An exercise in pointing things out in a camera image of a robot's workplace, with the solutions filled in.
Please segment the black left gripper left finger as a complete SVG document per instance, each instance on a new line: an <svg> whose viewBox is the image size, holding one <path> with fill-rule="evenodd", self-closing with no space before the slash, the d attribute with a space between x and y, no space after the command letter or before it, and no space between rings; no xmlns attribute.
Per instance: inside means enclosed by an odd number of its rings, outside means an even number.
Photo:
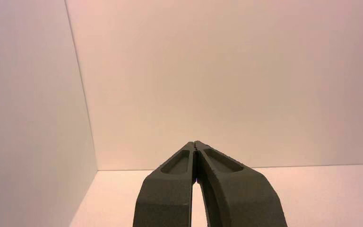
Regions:
<svg viewBox="0 0 363 227"><path fill-rule="evenodd" d="M136 200L133 226L191 226L195 151L194 142L187 142L144 179Z"/></svg>

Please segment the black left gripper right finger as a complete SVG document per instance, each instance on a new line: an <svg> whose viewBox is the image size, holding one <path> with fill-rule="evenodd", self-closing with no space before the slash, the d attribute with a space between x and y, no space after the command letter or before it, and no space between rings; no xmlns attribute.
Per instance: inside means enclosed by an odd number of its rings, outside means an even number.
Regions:
<svg viewBox="0 0 363 227"><path fill-rule="evenodd" d="M260 172L195 141L197 181L209 227L286 227L276 191Z"/></svg>

